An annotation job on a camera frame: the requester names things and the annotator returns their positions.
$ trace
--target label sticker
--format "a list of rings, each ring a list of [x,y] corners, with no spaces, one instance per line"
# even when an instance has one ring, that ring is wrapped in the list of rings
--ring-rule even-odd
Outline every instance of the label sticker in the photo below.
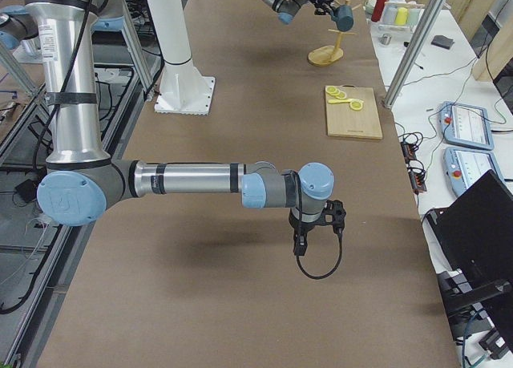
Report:
[[[43,62],[57,62],[57,43],[55,41],[54,27],[51,25],[39,26],[39,40],[41,41],[41,54]]]

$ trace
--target yellow cup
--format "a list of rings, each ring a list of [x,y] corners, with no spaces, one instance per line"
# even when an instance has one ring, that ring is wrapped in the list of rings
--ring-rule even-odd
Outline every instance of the yellow cup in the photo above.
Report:
[[[408,19],[408,9],[405,7],[398,8],[398,15],[395,17],[395,24],[397,26],[406,25],[406,20]]]

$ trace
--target white pole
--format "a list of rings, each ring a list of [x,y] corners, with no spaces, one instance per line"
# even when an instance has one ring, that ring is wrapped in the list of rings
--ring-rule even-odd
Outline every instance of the white pole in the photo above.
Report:
[[[166,61],[155,111],[207,115],[215,79],[194,67],[181,0],[147,0]]]

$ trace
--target table surface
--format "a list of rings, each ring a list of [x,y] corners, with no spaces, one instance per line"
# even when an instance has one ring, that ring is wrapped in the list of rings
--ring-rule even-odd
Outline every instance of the table surface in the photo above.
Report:
[[[403,43],[410,41],[411,33],[383,30],[377,24],[372,24],[370,29],[383,82],[388,86],[406,51]],[[379,37],[384,32],[392,35],[391,43],[388,46],[383,46],[379,42]],[[454,45],[450,50],[445,50],[430,44],[433,37],[439,34],[454,40]],[[432,165],[429,168],[426,182],[427,192],[421,194],[419,199],[418,212],[420,215],[423,215],[431,208],[447,207],[456,200],[456,196],[450,188],[450,182],[442,162],[444,149],[454,145],[446,144],[445,142],[441,143],[442,132],[439,127],[438,115],[431,117],[436,131],[433,130],[427,119],[429,115],[438,110],[437,107],[442,102],[454,102],[459,97],[458,102],[485,107],[488,111],[489,119],[503,122],[502,118],[495,110],[496,108],[507,121],[504,124],[492,123],[492,128],[513,128],[513,116],[506,104],[502,101],[494,84],[492,82],[476,81],[474,77],[471,76],[471,68],[475,59],[474,51],[465,39],[465,36],[459,29],[450,11],[443,10],[438,16],[436,23],[433,25],[433,29],[426,39],[421,54],[416,60],[416,63],[424,69],[422,70],[414,66],[406,79],[406,83],[417,81],[429,75],[450,73],[468,64],[467,67],[450,75],[423,79],[420,82],[404,86],[392,108],[396,122],[404,126],[407,132],[420,131],[425,137],[434,137],[432,140],[425,140],[420,145],[420,149],[417,153],[418,158],[426,166],[430,163],[431,155],[433,154]],[[398,134],[402,134],[401,127],[398,127]],[[494,134],[493,139],[495,143],[494,154],[499,163],[501,173],[505,178],[513,178],[513,161],[511,161],[513,134]],[[507,186],[513,191],[513,184],[509,183]],[[430,246],[431,259],[437,273],[450,270],[450,266],[443,256],[443,252],[440,249],[436,237],[427,223],[424,224],[424,231]],[[483,354],[483,350],[479,347],[477,341],[484,336],[484,334],[486,334],[486,332],[476,334],[475,337],[469,339],[467,344],[469,346],[467,356],[469,356],[472,362]],[[498,361],[487,359],[480,366],[483,368],[511,367],[513,366],[513,354],[508,353],[503,359]]]
[[[125,158],[323,162],[348,212],[342,266],[303,276],[285,209],[243,209],[238,195],[127,200],[95,226],[39,366],[457,367],[392,114],[379,107],[383,140],[326,135],[325,85],[385,94],[362,9],[326,68],[306,60],[334,40],[311,6],[285,27],[258,0],[189,0],[186,19],[195,64],[216,76],[210,115],[148,104]],[[309,238],[306,268],[326,271],[333,233]]]

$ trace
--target light blue cap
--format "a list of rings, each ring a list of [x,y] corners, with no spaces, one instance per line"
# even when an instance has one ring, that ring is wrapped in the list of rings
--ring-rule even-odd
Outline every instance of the light blue cap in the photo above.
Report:
[[[278,13],[278,19],[280,19],[285,25],[289,25],[294,19],[294,16],[289,13]]]
[[[0,9],[0,13],[5,13],[7,15],[27,15],[27,14],[29,14],[28,11],[25,9],[25,7],[21,6],[21,5],[5,6],[2,9]]]
[[[19,41],[11,34],[0,31],[0,41],[4,44],[7,50],[13,50],[19,46]]]
[[[98,220],[107,209],[102,189],[77,172],[48,174],[38,187],[41,209],[52,219],[68,226],[81,226]]]
[[[324,164],[318,162],[306,164],[299,171],[299,178],[302,191],[315,200],[327,200],[333,192],[335,177]]]
[[[242,205],[246,208],[260,209],[265,206],[266,198],[265,184],[260,174],[244,174],[242,176]]]
[[[124,25],[124,17],[100,18],[93,25],[93,31],[121,31]]]

